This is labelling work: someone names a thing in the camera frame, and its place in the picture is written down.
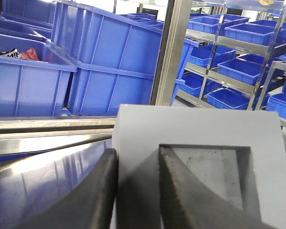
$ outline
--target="yellow object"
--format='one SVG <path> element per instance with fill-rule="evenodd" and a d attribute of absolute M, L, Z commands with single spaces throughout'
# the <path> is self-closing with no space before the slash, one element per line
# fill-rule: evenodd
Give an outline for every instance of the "yellow object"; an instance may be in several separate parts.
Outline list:
<path fill-rule="evenodd" d="M 272 0 L 271 1 L 258 0 L 258 1 L 259 1 L 259 3 L 261 3 L 264 6 L 269 6 L 269 5 L 274 3 L 274 1 L 272 1 Z"/>

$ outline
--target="metal shelf frame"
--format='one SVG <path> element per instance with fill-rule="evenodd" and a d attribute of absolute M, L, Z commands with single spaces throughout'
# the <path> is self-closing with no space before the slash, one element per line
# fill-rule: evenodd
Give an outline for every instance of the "metal shelf frame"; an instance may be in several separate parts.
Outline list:
<path fill-rule="evenodd" d="M 218 29 L 216 34 L 209 34 L 205 32 L 200 32 L 200 31 L 193 31 L 187 29 L 186 36 L 191 39 L 197 39 L 201 40 L 204 42 L 212 43 L 213 44 L 213 49 L 211 52 L 211 58 L 208 63 L 207 68 L 202 68 L 200 66 L 190 64 L 188 63 L 187 65 L 187 70 L 198 73 L 204 77 L 204 82 L 202 85 L 202 89 L 200 92 L 200 97 L 197 101 L 198 106 L 200 106 L 204 94 L 204 89 L 206 85 L 207 79 L 216 81 L 218 83 L 221 83 L 222 85 L 226 87 L 231 87 L 236 90 L 239 90 L 241 92 L 250 94 L 250 101 L 249 105 L 247 107 L 247 110 L 252 110 L 253 108 L 253 103 L 254 100 L 256 99 L 256 94 L 258 90 L 260 89 L 260 84 L 262 77 L 266 71 L 268 62 L 271 58 L 277 57 L 279 55 L 285 54 L 286 53 L 286 44 L 275 46 L 275 40 L 277 38 L 279 29 L 282 27 L 285 17 L 286 17 L 286 0 L 285 1 L 275 1 L 273 4 L 270 4 L 268 6 L 262 5 L 259 3 L 257 0 L 247 0 L 245 3 L 245 6 L 243 5 L 244 2 L 241 0 L 209 0 L 209 2 L 205 1 L 194 1 L 195 4 L 203 4 L 203 5 L 212 5 L 216 7 L 221 7 L 221 17 L 218 25 Z M 222 29 L 222 23 L 225 20 L 225 15 L 227 13 L 227 8 L 234 8 L 234 9 L 243 9 L 243 10 L 258 10 L 262 12 L 276 12 L 281 15 L 279 17 L 275 30 L 274 30 L 274 36 L 270 42 L 269 46 L 264 46 L 264 45 L 259 45 L 255 43 L 250 43 L 250 42 L 244 42 L 240 40 L 235 40 L 231 38 L 227 38 L 224 36 L 219 36 L 219 32 Z M 222 74 L 219 74 L 216 72 L 216 69 L 211 69 L 212 63 L 215 58 L 216 54 L 216 49 L 218 45 L 223 45 L 232 49 L 236 49 L 241 52 L 246 52 L 246 53 L 251 53 L 251 54 L 256 54 L 263 56 L 265 58 L 262 70 L 259 74 L 259 77 L 257 79 L 257 82 L 254 86 L 248 85 L 246 83 L 240 82 L 238 80 L 232 79 L 230 77 L 224 76 Z M 262 101 L 264 99 L 265 94 L 260 96 L 260 100 Z"/>

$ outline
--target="reflective metal surface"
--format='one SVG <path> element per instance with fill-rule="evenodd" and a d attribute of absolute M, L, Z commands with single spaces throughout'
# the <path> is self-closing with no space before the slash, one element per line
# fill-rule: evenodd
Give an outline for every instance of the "reflective metal surface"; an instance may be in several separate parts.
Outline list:
<path fill-rule="evenodd" d="M 109 139 L 112 136 L 112 129 L 77 130 L 65 135 L 57 132 L 47 134 L 49 136 L 45 136 L 44 132 L 0 135 L 0 155 L 52 151 Z"/>
<path fill-rule="evenodd" d="M 60 201 L 94 168 L 111 140 L 0 165 L 0 229 L 15 227 Z"/>
<path fill-rule="evenodd" d="M 27 118 L 0 118 L 0 130 L 2 129 L 32 129 L 32 128 L 99 128 L 106 126 L 113 128 L 115 117 L 103 116 L 75 116 L 75 117 L 27 117 Z"/>

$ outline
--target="rectangular opening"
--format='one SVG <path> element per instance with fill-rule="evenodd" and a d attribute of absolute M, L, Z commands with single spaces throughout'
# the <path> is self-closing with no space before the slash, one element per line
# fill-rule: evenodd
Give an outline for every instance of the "rectangular opening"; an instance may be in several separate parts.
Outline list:
<path fill-rule="evenodd" d="M 209 189 L 261 219 L 250 147 L 170 145 Z"/>

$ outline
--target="textured black surface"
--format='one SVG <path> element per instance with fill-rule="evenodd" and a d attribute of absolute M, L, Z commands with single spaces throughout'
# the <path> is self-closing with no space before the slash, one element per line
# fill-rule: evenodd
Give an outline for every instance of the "textured black surface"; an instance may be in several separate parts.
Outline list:
<path fill-rule="evenodd" d="M 212 192 L 170 147 L 160 148 L 159 166 L 165 229 L 274 229 Z"/>
<path fill-rule="evenodd" d="M 117 154 L 107 149 L 64 199 L 15 229 L 108 229 L 118 177 Z"/>

